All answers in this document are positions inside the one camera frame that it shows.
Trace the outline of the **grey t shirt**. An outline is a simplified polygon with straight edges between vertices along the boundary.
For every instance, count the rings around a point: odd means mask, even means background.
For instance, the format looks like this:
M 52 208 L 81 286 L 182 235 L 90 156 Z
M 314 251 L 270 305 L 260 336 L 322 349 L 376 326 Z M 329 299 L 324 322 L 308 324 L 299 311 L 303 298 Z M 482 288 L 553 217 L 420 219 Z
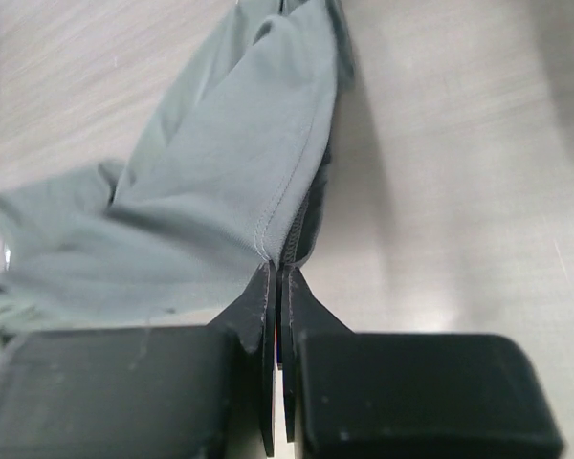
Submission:
M 127 162 L 0 192 L 0 332 L 167 324 L 304 261 L 353 80 L 339 2 L 236 3 Z

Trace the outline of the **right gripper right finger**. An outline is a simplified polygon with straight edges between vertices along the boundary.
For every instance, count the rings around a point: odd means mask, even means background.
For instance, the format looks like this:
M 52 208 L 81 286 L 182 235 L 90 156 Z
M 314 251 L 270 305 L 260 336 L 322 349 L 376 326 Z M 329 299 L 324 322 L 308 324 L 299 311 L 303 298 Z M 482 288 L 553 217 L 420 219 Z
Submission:
M 281 273 L 286 436 L 299 458 L 559 458 L 534 366 L 496 334 L 363 333 Z

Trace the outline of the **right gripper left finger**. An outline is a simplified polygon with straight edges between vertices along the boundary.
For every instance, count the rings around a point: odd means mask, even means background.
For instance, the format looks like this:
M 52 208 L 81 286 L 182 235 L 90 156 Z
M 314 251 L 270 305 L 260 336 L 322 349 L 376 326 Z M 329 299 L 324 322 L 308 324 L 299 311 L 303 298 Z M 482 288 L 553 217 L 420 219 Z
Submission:
M 269 458 L 276 269 L 205 325 L 2 333 L 0 458 Z

